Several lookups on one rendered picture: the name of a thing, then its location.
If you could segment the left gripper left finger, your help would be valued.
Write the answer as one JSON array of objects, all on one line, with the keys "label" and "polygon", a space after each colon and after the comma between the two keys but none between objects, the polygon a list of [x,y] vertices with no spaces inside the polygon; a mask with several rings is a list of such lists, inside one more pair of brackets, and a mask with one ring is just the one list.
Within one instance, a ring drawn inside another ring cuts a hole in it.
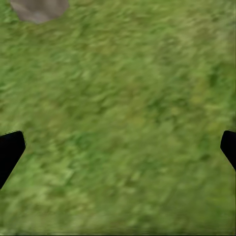
[{"label": "left gripper left finger", "polygon": [[0,136],[0,189],[26,150],[22,131]]}]

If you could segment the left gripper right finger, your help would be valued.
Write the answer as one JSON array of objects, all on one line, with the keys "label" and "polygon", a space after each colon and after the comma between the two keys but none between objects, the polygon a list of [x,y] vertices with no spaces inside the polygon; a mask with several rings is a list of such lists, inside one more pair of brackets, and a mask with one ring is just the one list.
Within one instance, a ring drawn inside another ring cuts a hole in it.
[{"label": "left gripper right finger", "polygon": [[224,131],[220,148],[236,170],[236,133]]}]

